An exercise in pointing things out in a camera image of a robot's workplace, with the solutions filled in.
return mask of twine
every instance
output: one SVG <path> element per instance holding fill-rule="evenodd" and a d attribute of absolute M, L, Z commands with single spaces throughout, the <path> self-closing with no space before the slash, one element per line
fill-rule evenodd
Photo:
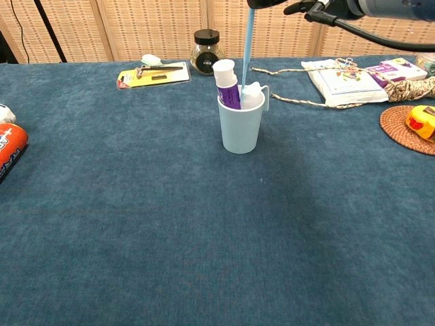
<path fill-rule="evenodd" d="M 356 63 L 353 62 L 352 58 L 342 59 L 337 58 L 336 62 L 338 63 L 338 67 L 329 67 L 329 68 L 316 68 L 316 69 L 281 69 L 278 71 L 269 71 L 261 68 L 252 67 L 252 71 L 257 71 L 259 73 L 267 73 L 268 75 L 279 75 L 280 73 L 287 72 L 310 72 L 310 71 L 321 71 L 321 70 L 346 70 L 348 72 L 367 72 L 373 73 L 367 69 L 359 68 Z M 402 80 L 398 82 L 394 82 L 391 80 L 387 80 L 388 85 L 384 87 L 388 95 L 389 102 L 402 102 L 402 101 L 415 101 L 419 100 L 423 97 L 432 97 L 435 98 L 435 77 L 430 77 L 425 80 L 411 81 L 411 80 Z M 329 107 L 333 109 L 348 109 L 351 107 L 360 107 L 365 103 L 354 103 L 348 105 L 326 105 L 321 103 L 314 103 L 311 101 L 304 100 L 296 100 L 292 98 L 281 97 L 278 94 L 271 94 L 271 97 L 276 98 L 283 102 L 288 103 L 296 103 L 296 104 L 310 104 L 318 107 Z"/>

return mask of round rattan mat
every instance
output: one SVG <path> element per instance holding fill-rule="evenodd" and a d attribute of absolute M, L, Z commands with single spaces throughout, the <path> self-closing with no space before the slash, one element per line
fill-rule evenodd
<path fill-rule="evenodd" d="M 422 139 L 405 124 L 406 117 L 412 108 L 410 105 L 390 107 L 381 114 L 379 123 L 383 131 L 401 146 L 419 153 L 435 155 L 435 143 Z"/>

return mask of white plastic cup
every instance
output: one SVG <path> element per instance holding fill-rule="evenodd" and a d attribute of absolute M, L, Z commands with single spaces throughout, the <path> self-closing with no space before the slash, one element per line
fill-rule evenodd
<path fill-rule="evenodd" d="M 220 98 L 217 97 L 222 142 L 227 151 L 234 154 L 246 154 L 256 148 L 262 113 L 269 110 L 269 87 L 262 86 L 261 90 L 261 103 L 251 109 L 231 109 L 222 104 Z"/>

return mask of cup handle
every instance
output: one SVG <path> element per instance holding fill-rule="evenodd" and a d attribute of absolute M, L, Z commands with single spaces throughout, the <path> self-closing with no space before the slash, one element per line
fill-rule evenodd
<path fill-rule="evenodd" d="M 269 86 L 265 85 L 261 87 L 261 91 L 263 92 L 263 89 L 266 88 L 266 107 L 263 108 L 263 111 L 269 111 L 269 100 L 271 98 L 271 90 L 269 89 Z"/>

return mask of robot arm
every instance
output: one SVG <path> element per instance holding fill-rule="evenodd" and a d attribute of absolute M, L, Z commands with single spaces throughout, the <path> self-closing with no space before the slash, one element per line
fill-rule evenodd
<path fill-rule="evenodd" d="M 285 0 L 247 0 L 253 9 L 271 7 Z M 435 21 L 435 0 L 300 0 L 284 10 L 290 15 L 305 12 L 305 19 L 330 26 L 338 26 L 369 41 L 404 51 L 435 52 L 434 44 L 401 43 L 386 39 L 353 26 L 345 20 L 365 15 L 380 18 L 398 18 Z"/>

